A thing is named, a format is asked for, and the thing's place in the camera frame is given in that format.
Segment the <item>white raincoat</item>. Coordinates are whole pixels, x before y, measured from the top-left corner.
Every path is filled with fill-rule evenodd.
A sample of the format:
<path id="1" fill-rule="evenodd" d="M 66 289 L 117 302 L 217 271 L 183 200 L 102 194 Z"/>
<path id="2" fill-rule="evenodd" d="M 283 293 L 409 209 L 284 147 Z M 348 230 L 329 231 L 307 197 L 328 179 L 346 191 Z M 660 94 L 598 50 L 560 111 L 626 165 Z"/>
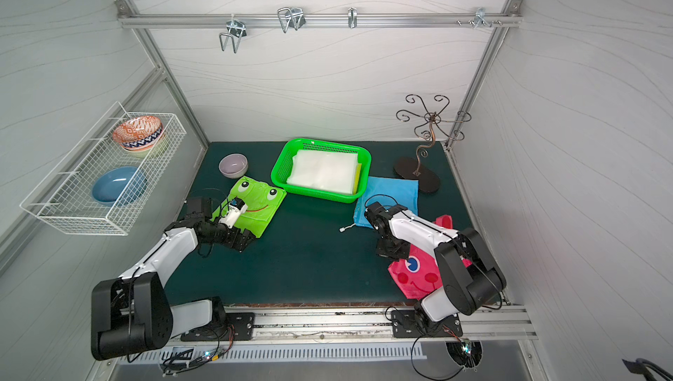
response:
<path id="1" fill-rule="evenodd" d="M 301 150 L 294 155 L 287 184 L 352 195 L 358 163 L 356 153 Z"/>

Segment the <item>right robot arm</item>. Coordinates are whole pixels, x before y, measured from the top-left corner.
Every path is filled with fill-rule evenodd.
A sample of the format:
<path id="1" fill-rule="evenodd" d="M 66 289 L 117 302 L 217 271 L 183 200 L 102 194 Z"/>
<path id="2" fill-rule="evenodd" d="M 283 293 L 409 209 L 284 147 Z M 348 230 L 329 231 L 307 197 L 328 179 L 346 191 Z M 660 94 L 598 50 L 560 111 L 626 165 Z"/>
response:
<path id="1" fill-rule="evenodd" d="M 404 286 L 422 292 L 420 309 L 430 321 L 471 315 L 498 299 L 507 280 L 477 230 L 447 229 L 407 207 L 373 202 L 365 218 L 379 235 L 377 254 L 400 265 Z"/>

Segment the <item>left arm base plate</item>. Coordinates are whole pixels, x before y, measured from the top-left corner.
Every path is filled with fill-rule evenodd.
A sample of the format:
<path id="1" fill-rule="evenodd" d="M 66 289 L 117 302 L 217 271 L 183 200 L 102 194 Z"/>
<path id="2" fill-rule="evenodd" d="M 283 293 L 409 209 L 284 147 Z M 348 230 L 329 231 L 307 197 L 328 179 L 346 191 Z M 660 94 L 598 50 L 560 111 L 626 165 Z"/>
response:
<path id="1" fill-rule="evenodd" d="M 254 313 L 227 313 L 215 315 L 213 320 L 199 328 L 193 328 L 181 335 L 182 342 L 215 342 L 217 340 L 250 341 L 255 323 Z"/>

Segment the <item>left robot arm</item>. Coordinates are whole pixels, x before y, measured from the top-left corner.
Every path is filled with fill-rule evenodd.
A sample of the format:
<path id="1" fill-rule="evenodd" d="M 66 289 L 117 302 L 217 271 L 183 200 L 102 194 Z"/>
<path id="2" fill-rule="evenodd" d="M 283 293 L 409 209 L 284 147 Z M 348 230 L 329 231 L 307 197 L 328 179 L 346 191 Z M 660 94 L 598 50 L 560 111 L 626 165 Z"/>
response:
<path id="1" fill-rule="evenodd" d="M 182 261 L 201 246 L 251 241 L 250 230 L 235 226 L 248 206 L 240 198 L 229 200 L 224 216 L 216 219 L 207 215 L 207 199 L 191 199 L 188 206 L 188 214 L 171 223 L 138 263 L 94 287 L 90 347 L 97 361 L 162 349 L 171 339 L 190 332 L 208 330 L 216 339 L 235 336 L 219 298 L 172 306 L 165 286 Z"/>

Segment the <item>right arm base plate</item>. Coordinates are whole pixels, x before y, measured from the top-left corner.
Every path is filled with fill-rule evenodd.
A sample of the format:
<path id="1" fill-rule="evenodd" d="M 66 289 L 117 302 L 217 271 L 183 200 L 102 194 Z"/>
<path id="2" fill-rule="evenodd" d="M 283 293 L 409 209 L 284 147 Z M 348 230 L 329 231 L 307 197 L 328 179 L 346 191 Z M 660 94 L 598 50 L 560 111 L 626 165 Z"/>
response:
<path id="1" fill-rule="evenodd" d="M 387 310 L 386 318 L 392 324 L 394 338 L 417 339 L 420 336 L 459 338 L 463 336 L 458 314 L 450 314 L 441 321 L 432 321 L 420 310 L 391 308 Z"/>

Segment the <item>yellow raincoat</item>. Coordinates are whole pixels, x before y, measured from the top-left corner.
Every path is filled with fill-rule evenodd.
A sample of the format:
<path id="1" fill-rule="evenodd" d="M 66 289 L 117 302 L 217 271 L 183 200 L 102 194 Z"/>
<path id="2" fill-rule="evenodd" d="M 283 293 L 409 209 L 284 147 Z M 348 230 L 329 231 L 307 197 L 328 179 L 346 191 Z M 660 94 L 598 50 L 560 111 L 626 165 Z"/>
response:
<path id="1" fill-rule="evenodd" d="M 353 190 L 352 194 L 355 195 L 359 191 L 359 181 L 360 181 L 360 176 L 361 176 L 361 169 L 362 169 L 362 164 L 358 163 L 356 167 L 356 172 L 354 176 L 354 184 L 353 184 Z"/>

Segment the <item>pink bunny raincoat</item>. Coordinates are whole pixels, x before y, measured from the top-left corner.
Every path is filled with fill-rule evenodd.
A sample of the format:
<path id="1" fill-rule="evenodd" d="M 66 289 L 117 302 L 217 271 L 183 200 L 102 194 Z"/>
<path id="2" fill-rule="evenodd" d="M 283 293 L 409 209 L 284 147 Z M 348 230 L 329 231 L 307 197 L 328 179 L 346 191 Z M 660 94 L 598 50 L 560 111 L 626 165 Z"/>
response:
<path id="1" fill-rule="evenodd" d="M 406 298 L 421 300 L 442 286 L 435 249 L 457 235 L 450 216 L 429 222 L 407 210 L 393 215 L 387 238 L 409 242 L 410 253 L 407 259 L 394 260 L 388 271 Z"/>

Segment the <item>green plastic basket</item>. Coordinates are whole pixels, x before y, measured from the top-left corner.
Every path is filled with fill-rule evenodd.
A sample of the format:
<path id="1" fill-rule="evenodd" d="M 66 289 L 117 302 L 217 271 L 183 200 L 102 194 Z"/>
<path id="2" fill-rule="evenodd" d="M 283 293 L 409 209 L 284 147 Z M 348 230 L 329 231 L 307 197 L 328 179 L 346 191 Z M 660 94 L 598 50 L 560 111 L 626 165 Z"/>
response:
<path id="1" fill-rule="evenodd" d="M 283 147 L 271 179 L 289 193 L 352 203 L 367 188 L 371 164 L 363 147 L 296 138 Z"/>

